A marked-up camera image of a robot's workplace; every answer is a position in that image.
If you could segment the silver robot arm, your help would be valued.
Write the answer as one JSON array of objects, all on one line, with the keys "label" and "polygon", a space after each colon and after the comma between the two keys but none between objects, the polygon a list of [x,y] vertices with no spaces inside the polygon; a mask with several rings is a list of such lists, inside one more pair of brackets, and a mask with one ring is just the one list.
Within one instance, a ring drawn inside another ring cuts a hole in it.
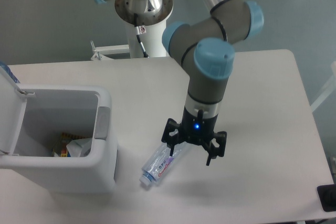
[{"label": "silver robot arm", "polygon": [[125,22],[132,58],[170,56],[190,78],[182,120],[168,119],[162,142],[171,150],[183,142],[201,146],[210,160],[224,156],[227,134],[214,132],[214,127],[233,70],[233,44],[262,30],[260,6],[253,1],[204,0],[209,18],[195,25],[168,25],[172,0],[112,1]]}]

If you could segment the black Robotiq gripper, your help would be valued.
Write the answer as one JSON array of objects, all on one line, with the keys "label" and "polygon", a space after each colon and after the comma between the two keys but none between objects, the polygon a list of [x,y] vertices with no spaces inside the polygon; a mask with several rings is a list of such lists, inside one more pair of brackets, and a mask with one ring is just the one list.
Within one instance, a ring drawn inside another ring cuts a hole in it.
[{"label": "black Robotiq gripper", "polygon": [[170,149],[170,156],[173,156],[176,145],[186,142],[201,145],[208,152],[206,166],[209,166],[212,159],[224,156],[226,148],[227,132],[214,132],[217,117],[198,118],[184,108],[181,123],[168,118],[161,142]]}]

